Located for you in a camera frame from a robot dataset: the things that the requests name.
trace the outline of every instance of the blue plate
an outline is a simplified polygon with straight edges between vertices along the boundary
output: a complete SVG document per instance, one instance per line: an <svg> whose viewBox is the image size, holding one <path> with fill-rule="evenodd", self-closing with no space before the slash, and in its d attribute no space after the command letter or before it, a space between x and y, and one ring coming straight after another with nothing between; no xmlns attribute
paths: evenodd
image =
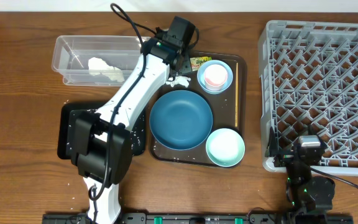
<svg viewBox="0 0 358 224"><path fill-rule="evenodd" d="M213 124L209 104L192 91L171 91L155 102L150 113L150 129L167 148L192 149L208 137Z"/></svg>
<svg viewBox="0 0 358 224"><path fill-rule="evenodd" d="M224 83L222 89L219 91L211 91L205 87L204 72L205 72L205 69L210 65L222 65L227 71L226 83ZM202 87L202 89L205 92L207 92L209 94L220 94L221 92L223 92L224 90L229 88L229 86L233 82L233 71L231 70L230 66L228 66L226 63L224 63L220 60L210 60L210 61L207 61L204 64L202 64L202 66L200 66L200 68L198 69L198 72L197 72L197 79L198 79L198 83L200 84L200 86Z"/></svg>

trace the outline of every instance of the white wall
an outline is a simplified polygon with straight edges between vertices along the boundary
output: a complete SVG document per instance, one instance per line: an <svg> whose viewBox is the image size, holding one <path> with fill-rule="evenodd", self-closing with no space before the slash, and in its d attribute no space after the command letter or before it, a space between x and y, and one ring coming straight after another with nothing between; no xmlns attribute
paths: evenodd
<svg viewBox="0 0 358 224"><path fill-rule="evenodd" d="M358 0L0 0L0 11L358 12Z"/></svg>

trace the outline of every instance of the dark rectangular tray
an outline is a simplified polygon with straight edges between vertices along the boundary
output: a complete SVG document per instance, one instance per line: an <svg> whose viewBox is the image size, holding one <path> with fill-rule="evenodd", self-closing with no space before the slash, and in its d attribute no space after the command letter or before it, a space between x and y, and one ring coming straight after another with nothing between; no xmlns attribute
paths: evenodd
<svg viewBox="0 0 358 224"><path fill-rule="evenodd" d="M175 90L189 90L202 96L210 105L213 113L212 131L220 128L230 128L237 131L242 137L244 134L244 118L246 105L247 65L243 58L236 55L212 54L204 52L192 52L190 57L212 57L213 60L221 60L227 63L233 71L233 82L230 87L220 94L212 95L205 92L197 81L197 71L186 74L191 78L188 88L175 85L164 85L158 92L158 97ZM187 164L199 164L204 166L217 166L206 154L206 140L199 146L185 151L169 149L149 135L149 150L159 160L170 162L182 162Z"/></svg>

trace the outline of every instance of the mint green bowl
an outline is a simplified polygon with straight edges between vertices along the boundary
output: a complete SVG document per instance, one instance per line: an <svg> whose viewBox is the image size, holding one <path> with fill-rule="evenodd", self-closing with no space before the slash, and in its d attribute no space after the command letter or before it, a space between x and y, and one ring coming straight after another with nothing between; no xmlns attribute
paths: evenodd
<svg viewBox="0 0 358 224"><path fill-rule="evenodd" d="M221 128L210 134L205 148L209 159L221 167L238 164L246 152L242 137L228 128Z"/></svg>

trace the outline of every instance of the white dish rack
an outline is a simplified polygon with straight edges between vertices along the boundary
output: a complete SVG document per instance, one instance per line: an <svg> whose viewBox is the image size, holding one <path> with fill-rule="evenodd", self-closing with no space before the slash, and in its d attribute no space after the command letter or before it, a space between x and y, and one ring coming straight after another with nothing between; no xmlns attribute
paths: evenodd
<svg viewBox="0 0 358 224"><path fill-rule="evenodd" d="M358 24L270 21L258 48L264 167L285 172L265 157L270 127L282 150L311 125L329 146L315 168L358 176Z"/></svg>

